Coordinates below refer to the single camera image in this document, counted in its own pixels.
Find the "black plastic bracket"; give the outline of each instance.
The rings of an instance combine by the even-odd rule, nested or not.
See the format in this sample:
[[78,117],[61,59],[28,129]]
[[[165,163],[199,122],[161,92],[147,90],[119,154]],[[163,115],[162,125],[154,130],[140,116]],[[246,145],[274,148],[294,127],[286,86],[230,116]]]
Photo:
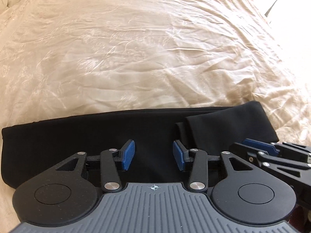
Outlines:
[[222,152],[221,160],[224,179],[211,193],[220,211],[252,225],[275,223],[290,215],[296,196],[289,185],[230,152]]
[[[20,185],[13,207],[23,222],[38,226],[61,226],[90,212],[104,193],[122,189],[118,170],[127,170],[135,153],[133,140],[120,149],[98,156],[78,152]],[[101,187],[88,181],[90,170],[100,170]]]
[[311,163],[310,152],[306,151],[305,148],[301,146],[291,144],[291,143],[272,143],[274,147],[279,150],[278,157],[286,158],[294,161]]
[[274,163],[263,163],[261,168],[289,184],[296,193],[297,203],[311,209],[311,167],[298,169]]
[[287,143],[287,142],[283,142],[282,144],[287,145],[287,146],[291,146],[291,147],[296,148],[296,149],[300,149],[300,150],[308,152],[308,153],[311,153],[311,146],[305,146],[305,145],[301,145],[301,144]]
[[255,166],[260,166],[259,161],[257,160],[257,153],[263,152],[268,155],[267,151],[263,151],[261,149],[257,149],[251,146],[243,145],[241,143],[233,143],[229,146],[229,152],[239,156],[240,158],[251,162]]
[[196,193],[207,191],[207,153],[199,149],[187,150],[179,140],[176,140],[173,143],[173,155],[180,171],[190,171],[187,189]]
[[295,160],[290,160],[286,158],[274,157],[274,156],[270,156],[262,152],[258,152],[256,157],[259,162],[268,162],[268,163],[273,163],[273,164],[277,164],[280,166],[288,166],[288,167],[293,167],[293,168],[303,169],[303,170],[311,169],[311,164],[303,163],[303,162],[295,161]]

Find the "folded black fabric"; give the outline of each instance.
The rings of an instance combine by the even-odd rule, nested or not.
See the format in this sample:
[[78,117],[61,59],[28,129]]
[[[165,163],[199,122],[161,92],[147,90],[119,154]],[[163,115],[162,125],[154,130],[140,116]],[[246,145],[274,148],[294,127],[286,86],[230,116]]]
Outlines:
[[245,138],[267,143],[279,140],[259,102],[189,116],[178,128],[181,142],[187,148],[198,148],[209,155],[220,155],[231,144]]
[[[259,136],[262,141],[276,142],[277,136],[260,103],[249,102],[242,106],[245,106],[244,109],[248,115],[263,118],[253,119],[256,122],[259,121],[257,124],[251,120],[247,122],[245,116],[238,114],[239,111],[237,113],[233,111],[232,115],[226,114],[227,122],[232,122],[231,127],[238,130],[253,129],[253,133],[263,132]],[[179,139],[176,123],[182,123],[187,118],[195,143],[198,147],[207,148],[208,151],[209,146],[201,145],[206,141],[205,138],[200,138],[201,135],[206,136],[203,129],[208,129],[209,132],[212,129],[222,132],[220,125],[224,124],[222,119],[224,111],[234,108],[237,107],[127,110],[46,120],[4,128],[2,129],[2,178],[9,186],[17,188],[23,182],[76,152],[84,151],[89,156],[99,155],[106,149],[119,149],[128,139],[133,139],[136,144],[135,156],[129,170],[120,173],[122,181],[185,182],[189,176],[178,170],[172,154],[172,143]],[[219,116],[215,118],[209,116],[218,111]],[[205,118],[200,118],[198,125],[195,125],[196,120],[191,117],[202,114],[208,116],[209,124],[206,126]],[[230,129],[226,132],[229,138],[237,135],[240,139],[243,134],[247,135],[247,133],[230,131]],[[217,136],[209,136],[208,143],[213,151],[218,152],[215,149],[217,144],[221,143],[224,148],[224,141],[221,139],[227,136],[215,132],[214,134]]]

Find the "blue gripper pad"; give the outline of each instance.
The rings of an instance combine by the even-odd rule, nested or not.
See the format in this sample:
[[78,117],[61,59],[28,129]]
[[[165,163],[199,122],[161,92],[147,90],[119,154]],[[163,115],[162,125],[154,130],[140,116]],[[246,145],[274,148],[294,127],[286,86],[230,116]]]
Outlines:
[[180,171],[185,170],[185,162],[183,160],[183,152],[178,144],[173,142],[173,155]]
[[135,154],[135,142],[134,140],[131,141],[131,143],[128,145],[128,147],[123,152],[123,159],[122,159],[122,169],[128,170],[130,167],[130,164],[132,162],[132,159]]
[[270,156],[278,156],[279,154],[279,152],[276,150],[274,145],[271,145],[269,143],[264,143],[264,142],[260,142],[260,141],[247,138],[243,140],[242,144],[250,146],[250,147],[254,147],[259,150],[267,151]]

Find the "bed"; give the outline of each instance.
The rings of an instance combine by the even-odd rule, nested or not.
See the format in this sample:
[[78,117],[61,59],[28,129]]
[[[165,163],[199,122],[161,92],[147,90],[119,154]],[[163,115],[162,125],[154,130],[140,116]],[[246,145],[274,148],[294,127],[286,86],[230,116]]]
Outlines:
[[[0,15],[1,129],[256,100],[281,141],[311,145],[297,85],[252,0],[22,0]],[[1,233],[19,222],[13,192],[0,180]]]

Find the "gray gripper base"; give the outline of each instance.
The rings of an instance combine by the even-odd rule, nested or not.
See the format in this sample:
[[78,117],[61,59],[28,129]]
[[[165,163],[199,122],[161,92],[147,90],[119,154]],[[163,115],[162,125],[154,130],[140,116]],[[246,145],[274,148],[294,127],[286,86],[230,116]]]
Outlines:
[[119,193],[105,194],[83,219],[61,227],[21,223],[12,233],[290,233],[286,222],[251,227],[218,213],[204,194],[180,183],[129,183]]

